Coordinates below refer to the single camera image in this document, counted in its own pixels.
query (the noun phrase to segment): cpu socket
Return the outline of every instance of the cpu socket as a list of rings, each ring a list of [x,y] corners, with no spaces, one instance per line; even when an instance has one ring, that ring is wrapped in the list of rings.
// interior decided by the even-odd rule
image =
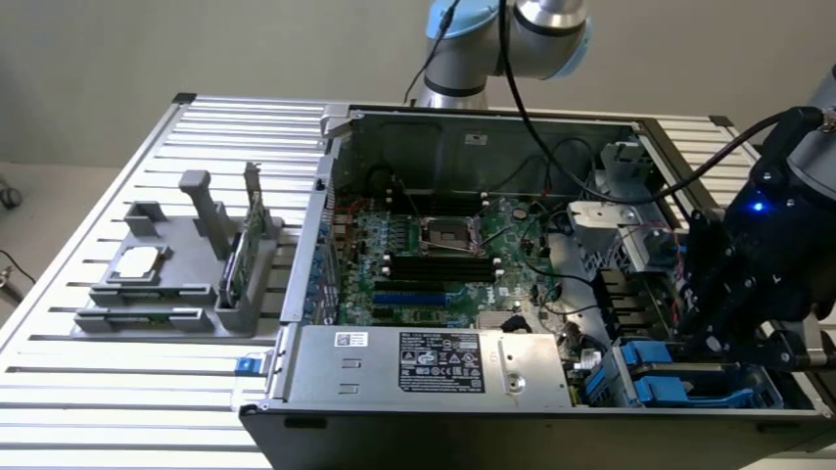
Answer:
[[[425,217],[420,220],[420,249],[425,254],[476,256],[480,253],[480,232],[470,217]]]

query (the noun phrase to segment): gray wall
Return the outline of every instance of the gray wall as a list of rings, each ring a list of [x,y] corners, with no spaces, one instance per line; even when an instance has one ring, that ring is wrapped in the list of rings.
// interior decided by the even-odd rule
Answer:
[[[596,37],[532,108],[725,114],[801,102],[833,0],[590,0]],[[121,165],[177,91],[400,101],[428,0],[0,0],[0,160]],[[510,104],[504,83],[492,105]]]

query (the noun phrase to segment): power supply label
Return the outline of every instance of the power supply label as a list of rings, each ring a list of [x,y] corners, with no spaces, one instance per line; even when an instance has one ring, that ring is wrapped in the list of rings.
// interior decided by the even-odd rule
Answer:
[[[482,394],[480,335],[401,333],[397,385],[404,392]]]

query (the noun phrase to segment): aluminum workbench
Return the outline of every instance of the aluminum workbench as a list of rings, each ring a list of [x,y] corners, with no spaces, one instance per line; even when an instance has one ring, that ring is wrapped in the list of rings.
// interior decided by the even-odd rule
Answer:
[[[72,238],[0,330],[0,468],[265,469],[230,405],[262,378],[236,378],[234,361],[268,350],[313,184],[324,104],[197,96],[172,103]],[[701,164],[737,135],[721,119],[657,116],[686,161]],[[740,189],[757,154],[745,145],[702,178],[718,204]],[[264,313],[250,339],[202,344],[73,341],[88,301],[137,200],[193,214],[177,189],[185,169],[212,173],[212,196],[230,215],[246,199],[240,174],[261,166],[264,203],[284,218]],[[828,468],[828,456],[769,459],[752,468]]]

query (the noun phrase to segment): gray 3d printed holder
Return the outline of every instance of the gray 3d printed holder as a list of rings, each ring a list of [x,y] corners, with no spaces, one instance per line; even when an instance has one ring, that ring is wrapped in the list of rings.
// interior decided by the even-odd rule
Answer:
[[[249,169],[257,178],[254,165]],[[260,197],[256,204],[250,199],[248,215],[261,217],[261,235],[242,253],[252,261],[248,282],[238,286],[245,289],[236,304],[225,305],[218,289],[234,246],[244,243],[245,219],[229,218],[224,204],[213,202],[210,179],[204,170],[188,170],[180,179],[197,217],[166,217],[157,202],[130,205],[124,217],[130,232],[90,288],[90,304],[76,313],[74,338],[170,341],[254,334],[282,220],[270,217]]]

